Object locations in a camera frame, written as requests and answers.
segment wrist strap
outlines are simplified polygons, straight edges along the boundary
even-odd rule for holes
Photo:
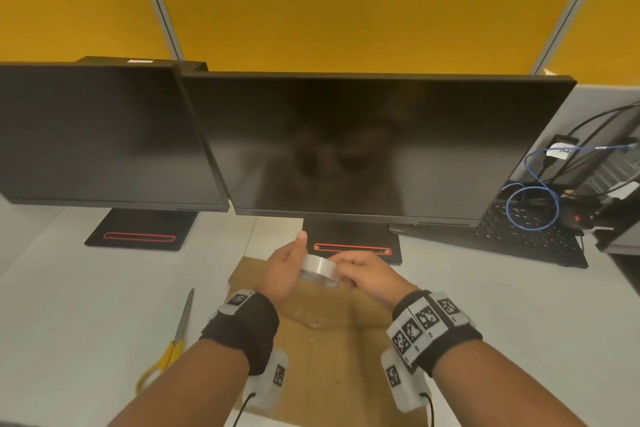
[[[240,290],[218,308],[200,339],[242,350],[249,361],[249,375],[261,375],[269,362],[279,325],[278,312],[266,296]]]
[[[482,339],[467,315],[443,293],[415,291],[393,311],[387,330],[398,354],[412,369],[429,376],[438,360],[460,343]]]

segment monitor stand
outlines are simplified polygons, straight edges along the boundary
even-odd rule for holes
[[[346,250],[362,250],[392,265],[402,263],[399,237],[389,232],[388,223],[305,218],[302,229],[308,234],[307,250],[313,255],[327,259]]]
[[[114,208],[84,242],[87,246],[180,250],[197,211]]]

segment red accent stripe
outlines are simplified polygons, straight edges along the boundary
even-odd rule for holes
[[[337,250],[334,248],[322,248],[326,246],[333,246],[337,248]],[[335,243],[314,243],[314,250],[317,250],[318,252],[344,252],[345,250],[352,250],[354,248],[369,250],[375,253],[376,255],[384,255],[385,257],[389,257],[390,255],[393,255],[390,248],[386,248],[383,246],[360,246],[360,245],[337,245]]]
[[[107,232],[102,236],[103,240],[147,241],[156,243],[173,243],[175,235],[152,235],[149,233],[123,233]]]

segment computer monitor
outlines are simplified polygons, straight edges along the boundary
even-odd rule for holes
[[[0,64],[0,192],[18,204],[228,210],[172,66]]]
[[[191,73],[237,214],[476,225],[568,76]]]

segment yellow wall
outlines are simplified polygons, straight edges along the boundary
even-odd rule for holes
[[[150,0],[0,0],[0,60],[170,58]]]
[[[165,0],[214,70],[529,73],[567,0]]]
[[[586,0],[547,66],[580,83],[640,85],[639,0]]]

